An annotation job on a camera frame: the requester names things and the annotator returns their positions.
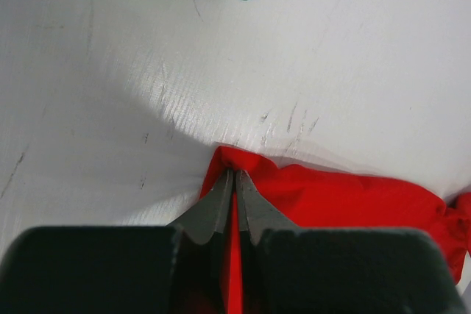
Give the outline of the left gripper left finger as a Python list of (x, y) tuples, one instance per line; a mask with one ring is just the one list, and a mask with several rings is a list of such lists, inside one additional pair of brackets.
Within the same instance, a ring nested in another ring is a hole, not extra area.
[(179, 235), (170, 313), (226, 312), (222, 283), (233, 182), (234, 171), (223, 171), (205, 196), (170, 223)]

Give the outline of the red t shirt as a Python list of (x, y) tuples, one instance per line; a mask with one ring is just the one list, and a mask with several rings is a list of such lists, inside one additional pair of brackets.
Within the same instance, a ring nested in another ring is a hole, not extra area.
[(228, 168), (246, 171), (260, 194), (299, 226), (420, 229), (441, 249), (456, 284), (470, 275), (470, 193), (447, 203), (410, 182), (296, 164), (281, 168), (262, 155), (220, 146), (200, 195), (208, 195)]

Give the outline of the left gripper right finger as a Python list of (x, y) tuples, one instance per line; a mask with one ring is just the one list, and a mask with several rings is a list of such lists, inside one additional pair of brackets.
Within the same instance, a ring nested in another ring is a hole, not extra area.
[(241, 247), (243, 312), (268, 313), (263, 261), (258, 255), (259, 245), (264, 231), (293, 229), (294, 222), (260, 194), (247, 171), (236, 172), (235, 191)]

